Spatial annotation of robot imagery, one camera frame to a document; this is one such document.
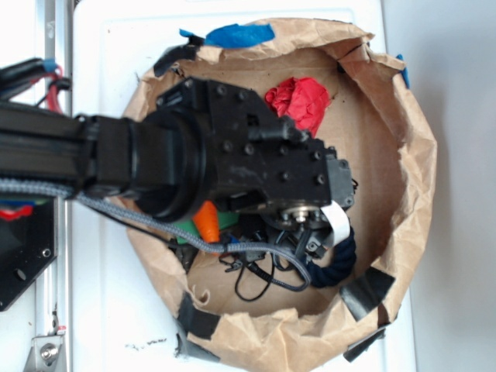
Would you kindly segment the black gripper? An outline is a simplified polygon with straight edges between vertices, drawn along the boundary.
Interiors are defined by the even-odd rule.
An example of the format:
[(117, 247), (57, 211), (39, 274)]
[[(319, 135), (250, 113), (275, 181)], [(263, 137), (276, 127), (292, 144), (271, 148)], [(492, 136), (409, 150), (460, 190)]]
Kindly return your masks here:
[[(334, 239), (334, 230), (327, 222), (320, 229), (305, 228), (298, 225), (294, 229), (279, 229), (268, 223), (269, 218), (259, 215), (241, 215), (239, 227), (242, 237), (248, 239), (249, 243), (271, 243), (275, 246), (289, 249), (305, 265), (307, 271), (351, 271), (351, 227), (350, 234), (340, 243), (332, 246), (332, 260), (327, 267), (320, 267), (314, 259), (322, 259), (328, 248), (331, 248)], [(265, 271), (260, 268), (257, 261), (265, 258), (266, 253), (262, 251), (248, 251), (231, 253), (233, 261), (224, 260), (227, 253), (220, 257), (220, 263), (229, 266), (226, 271)], [(271, 255), (270, 271), (292, 271), (297, 270), (292, 263), (282, 264), (283, 258)]]

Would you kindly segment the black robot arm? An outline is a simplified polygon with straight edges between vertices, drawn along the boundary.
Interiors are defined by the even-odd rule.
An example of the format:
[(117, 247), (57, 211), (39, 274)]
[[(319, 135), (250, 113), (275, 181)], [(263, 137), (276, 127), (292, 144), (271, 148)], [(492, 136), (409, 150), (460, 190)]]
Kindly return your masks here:
[(204, 202), (266, 215), (280, 229), (347, 224), (330, 216), (354, 203), (350, 166), (254, 91), (189, 78), (141, 121), (1, 104), (1, 218), (30, 216), (47, 198), (117, 196), (162, 222), (191, 218)]

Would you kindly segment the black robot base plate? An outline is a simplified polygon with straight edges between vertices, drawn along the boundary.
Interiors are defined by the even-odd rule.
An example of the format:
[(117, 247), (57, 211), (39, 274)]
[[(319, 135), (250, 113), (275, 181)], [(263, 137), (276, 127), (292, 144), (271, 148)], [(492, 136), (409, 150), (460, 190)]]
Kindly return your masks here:
[(8, 310), (56, 257), (55, 203), (1, 211), (1, 310)]

